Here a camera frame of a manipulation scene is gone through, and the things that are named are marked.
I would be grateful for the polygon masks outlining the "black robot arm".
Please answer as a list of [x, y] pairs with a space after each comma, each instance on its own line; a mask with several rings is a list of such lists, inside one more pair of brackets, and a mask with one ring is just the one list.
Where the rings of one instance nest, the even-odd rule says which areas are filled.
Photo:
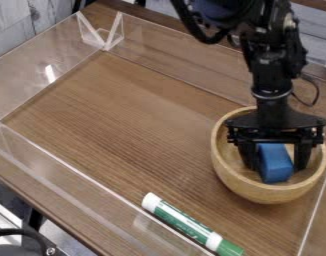
[[305, 168], [311, 149], [323, 143], [326, 120], [295, 110], [288, 103], [292, 80], [307, 64], [299, 21], [289, 0], [170, 0], [193, 38], [216, 44], [232, 32], [239, 36], [256, 109], [225, 120], [227, 141], [243, 162], [261, 163], [257, 146], [291, 144], [293, 168]]

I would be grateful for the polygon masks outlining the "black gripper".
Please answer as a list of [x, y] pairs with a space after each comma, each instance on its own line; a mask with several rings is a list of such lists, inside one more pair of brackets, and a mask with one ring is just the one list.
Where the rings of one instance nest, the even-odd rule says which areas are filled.
[[291, 91], [272, 93], [252, 90], [251, 93], [256, 100], [256, 109], [225, 119], [227, 142], [237, 146], [243, 163], [252, 171], [259, 170], [255, 143], [296, 144], [293, 166], [300, 171], [307, 167], [312, 146], [323, 143], [326, 120], [296, 111], [289, 106]]

